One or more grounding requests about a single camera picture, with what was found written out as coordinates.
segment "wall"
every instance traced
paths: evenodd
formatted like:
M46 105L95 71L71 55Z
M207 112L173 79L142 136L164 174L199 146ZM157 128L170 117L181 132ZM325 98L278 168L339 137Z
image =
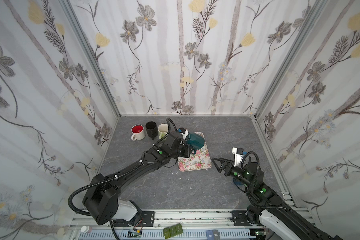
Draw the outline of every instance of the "wall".
M71 223L116 122L89 66L57 1L0 1L0 239Z
M252 114L309 0L71 0L122 114Z
M258 120L298 204L360 239L360 1L328 1Z

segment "black mug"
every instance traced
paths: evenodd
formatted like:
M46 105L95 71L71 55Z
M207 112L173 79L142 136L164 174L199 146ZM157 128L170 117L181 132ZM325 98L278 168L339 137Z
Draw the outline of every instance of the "black mug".
M152 138L152 140L154 140L155 137L157 137L158 130L157 130L157 124L155 122L147 122L145 124L145 129L147 130L148 137Z

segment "wallpaper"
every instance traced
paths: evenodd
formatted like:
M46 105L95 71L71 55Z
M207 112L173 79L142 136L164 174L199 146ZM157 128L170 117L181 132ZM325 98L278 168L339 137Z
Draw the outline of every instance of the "wallpaper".
M71 0L122 114L254 114L314 1Z
M360 239L360 0L328 1L258 121L298 204Z
M116 118L78 46L57 1L0 1L0 239L62 239L105 154Z

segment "light green mug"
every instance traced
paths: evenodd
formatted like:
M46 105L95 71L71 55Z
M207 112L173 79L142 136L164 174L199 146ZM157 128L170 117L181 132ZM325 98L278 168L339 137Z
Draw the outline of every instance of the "light green mug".
M168 124L166 124L166 123L160 124L158 126L157 130L158 130L158 138L161 139L168 132Z

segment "white bottle cap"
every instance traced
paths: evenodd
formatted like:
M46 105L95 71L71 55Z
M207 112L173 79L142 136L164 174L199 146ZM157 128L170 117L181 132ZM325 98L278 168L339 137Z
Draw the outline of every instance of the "white bottle cap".
M81 232L89 232L90 229L91 229L91 228L90 228L89 226L82 226L81 229L80 229L80 231L81 231Z

